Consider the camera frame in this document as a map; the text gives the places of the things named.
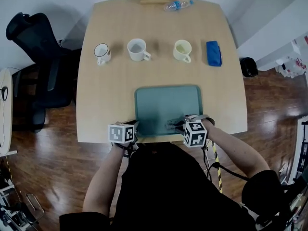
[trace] person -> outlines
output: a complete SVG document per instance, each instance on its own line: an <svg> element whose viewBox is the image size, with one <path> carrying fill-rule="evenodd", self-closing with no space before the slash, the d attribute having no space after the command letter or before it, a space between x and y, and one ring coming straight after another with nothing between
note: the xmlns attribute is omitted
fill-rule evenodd
<svg viewBox="0 0 308 231"><path fill-rule="evenodd" d="M221 147L249 178L242 204L221 194L198 162L171 143L140 145L122 176L112 222L109 210L124 150L114 145L94 175L82 213L60 216L60 230L204 229L256 230L259 215L273 214L283 191L277 174L251 146L203 124L208 138Z"/></svg>

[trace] plastic water bottle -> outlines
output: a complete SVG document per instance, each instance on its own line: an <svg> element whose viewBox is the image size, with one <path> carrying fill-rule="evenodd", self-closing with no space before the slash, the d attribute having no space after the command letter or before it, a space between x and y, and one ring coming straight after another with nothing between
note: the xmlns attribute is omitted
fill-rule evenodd
<svg viewBox="0 0 308 231"><path fill-rule="evenodd" d="M193 0L178 0L170 3L166 3L164 10L165 11L175 11L179 9L184 9L193 4Z"/></svg>

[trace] cup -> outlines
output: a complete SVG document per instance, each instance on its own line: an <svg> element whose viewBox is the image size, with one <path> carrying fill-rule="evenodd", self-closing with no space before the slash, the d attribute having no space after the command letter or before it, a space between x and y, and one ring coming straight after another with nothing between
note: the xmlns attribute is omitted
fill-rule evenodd
<svg viewBox="0 0 308 231"><path fill-rule="evenodd" d="M99 44L96 46L94 49L94 55L97 57L98 66L105 64L111 59L111 53L106 44Z"/></svg>
<svg viewBox="0 0 308 231"><path fill-rule="evenodd" d="M192 60L189 54L192 52L191 44L186 40L178 40L175 42L173 48L173 56L175 59L184 61L186 63L191 63Z"/></svg>
<svg viewBox="0 0 308 231"><path fill-rule="evenodd" d="M146 43L140 38L134 38L127 44L129 56L133 61L150 60L151 54L146 52Z"/></svg>

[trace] black bag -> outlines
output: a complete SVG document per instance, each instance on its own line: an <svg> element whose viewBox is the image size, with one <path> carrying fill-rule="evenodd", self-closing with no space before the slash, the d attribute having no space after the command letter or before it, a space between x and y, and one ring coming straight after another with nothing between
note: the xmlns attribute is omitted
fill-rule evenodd
<svg viewBox="0 0 308 231"><path fill-rule="evenodd" d="M254 59L250 57L240 59L242 74L245 77L253 77L258 75L257 64Z"/></svg>

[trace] cream mug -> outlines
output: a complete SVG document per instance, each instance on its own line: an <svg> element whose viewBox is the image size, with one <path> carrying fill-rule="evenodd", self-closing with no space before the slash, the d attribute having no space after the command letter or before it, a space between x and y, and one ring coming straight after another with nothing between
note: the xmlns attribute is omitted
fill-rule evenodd
<svg viewBox="0 0 308 231"><path fill-rule="evenodd" d="M175 59L184 61L186 63L191 63L192 60L189 54L192 52L191 44L186 40L178 40L174 44L173 56Z"/></svg>
<svg viewBox="0 0 308 231"><path fill-rule="evenodd" d="M111 53L106 44L99 44L96 46L94 49L94 55L97 57L98 66L105 64L111 59Z"/></svg>

